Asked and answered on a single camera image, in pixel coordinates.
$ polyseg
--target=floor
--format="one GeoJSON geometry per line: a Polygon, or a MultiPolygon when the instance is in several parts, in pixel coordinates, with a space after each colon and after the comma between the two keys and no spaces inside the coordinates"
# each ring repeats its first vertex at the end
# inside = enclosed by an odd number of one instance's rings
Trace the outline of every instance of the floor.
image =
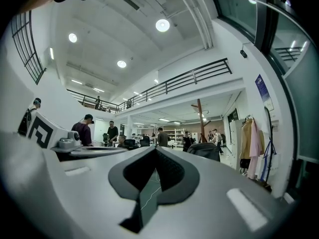
{"type": "MultiPolygon", "coordinates": [[[[176,147],[174,148],[174,150],[183,151],[183,148],[176,147]]],[[[229,165],[228,156],[230,154],[230,151],[227,147],[223,147],[222,150],[224,154],[219,155],[220,162],[225,165],[229,165]]],[[[144,187],[144,189],[142,190],[140,194],[141,208],[143,208],[142,220],[143,220],[144,226],[151,219],[152,215],[156,212],[156,209],[157,209],[156,198],[161,193],[160,182],[158,181],[159,179],[160,179],[159,176],[156,176],[156,171],[154,171],[150,180],[148,181],[148,183],[146,184],[146,186],[144,187]]]]}

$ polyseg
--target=black metal railing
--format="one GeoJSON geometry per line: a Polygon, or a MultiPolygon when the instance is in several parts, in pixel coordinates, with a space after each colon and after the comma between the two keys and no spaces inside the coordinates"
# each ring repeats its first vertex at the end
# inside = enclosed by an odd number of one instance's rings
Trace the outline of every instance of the black metal railing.
{"type": "Polygon", "coordinates": [[[277,53],[279,54],[279,56],[282,58],[282,60],[284,61],[296,61],[303,48],[302,47],[294,47],[294,48],[275,48],[275,50],[277,51],[277,53]]]}
{"type": "Polygon", "coordinates": [[[12,37],[24,67],[36,84],[46,68],[43,68],[34,46],[31,11],[16,15],[11,21],[12,37]]]}
{"type": "Polygon", "coordinates": [[[97,98],[90,97],[72,90],[67,91],[84,107],[100,110],[107,113],[117,113],[118,105],[97,98]]]}
{"type": "Polygon", "coordinates": [[[177,75],[165,82],[162,82],[138,95],[133,96],[129,100],[118,105],[118,111],[129,109],[141,102],[150,102],[152,98],[160,95],[167,95],[168,92],[185,87],[190,84],[198,84],[198,82],[207,80],[222,74],[232,74],[227,58],[214,61],[212,63],[197,67],[183,74],[177,75]]]}

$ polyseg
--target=blue poster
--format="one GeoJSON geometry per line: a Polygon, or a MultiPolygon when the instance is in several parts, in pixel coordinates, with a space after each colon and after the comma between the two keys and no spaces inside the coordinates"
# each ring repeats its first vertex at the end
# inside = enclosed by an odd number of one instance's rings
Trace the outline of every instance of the blue poster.
{"type": "Polygon", "coordinates": [[[264,105],[268,108],[268,110],[272,111],[274,109],[273,102],[270,98],[268,89],[261,75],[258,75],[257,79],[255,80],[255,83],[258,88],[261,99],[264,102],[264,105]]]}

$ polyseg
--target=white ceiling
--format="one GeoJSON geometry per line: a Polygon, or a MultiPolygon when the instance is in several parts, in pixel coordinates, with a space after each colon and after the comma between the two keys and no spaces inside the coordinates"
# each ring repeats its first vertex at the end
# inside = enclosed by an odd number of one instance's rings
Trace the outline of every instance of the white ceiling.
{"type": "MultiPolygon", "coordinates": [[[[210,118],[223,115],[231,97],[232,95],[224,95],[223,97],[218,98],[216,96],[202,98],[200,101],[204,117],[209,120],[210,118]]],[[[133,121],[147,125],[167,123],[159,120],[159,118],[167,119],[170,122],[199,120],[198,109],[191,105],[197,105],[197,100],[165,107],[157,111],[139,114],[133,116],[133,121]]]]}
{"type": "Polygon", "coordinates": [[[132,1],[139,10],[124,0],[68,0],[56,4],[55,35],[67,40],[73,32],[78,38],[76,43],[56,41],[56,60],[60,54],[63,63],[57,64],[66,86],[74,84],[74,79],[104,90],[105,96],[120,95],[158,68],[160,62],[173,59],[186,47],[192,48],[192,43],[198,45],[199,31],[183,0],[132,1]],[[169,17],[179,11],[185,12],[169,17]],[[169,18],[167,32],[155,28],[161,18],[169,18]],[[119,60],[124,60],[127,67],[119,68],[119,60]]]}

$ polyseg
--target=wire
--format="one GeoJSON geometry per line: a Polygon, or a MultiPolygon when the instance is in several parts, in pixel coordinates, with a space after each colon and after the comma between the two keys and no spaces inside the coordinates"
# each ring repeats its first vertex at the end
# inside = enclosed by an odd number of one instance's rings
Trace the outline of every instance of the wire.
{"type": "Polygon", "coordinates": [[[148,204],[149,200],[151,200],[152,196],[153,196],[160,188],[161,188],[161,187],[159,187],[158,189],[156,189],[156,191],[155,191],[153,194],[151,194],[150,199],[148,199],[148,200],[146,201],[146,204],[141,208],[141,210],[148,204]]]}
{"type": "Polygon", "coordinates": [[[158,180],[158,171],[157,170],[156,170],[156,181],[160,182],[160,179],[158,180]]]}

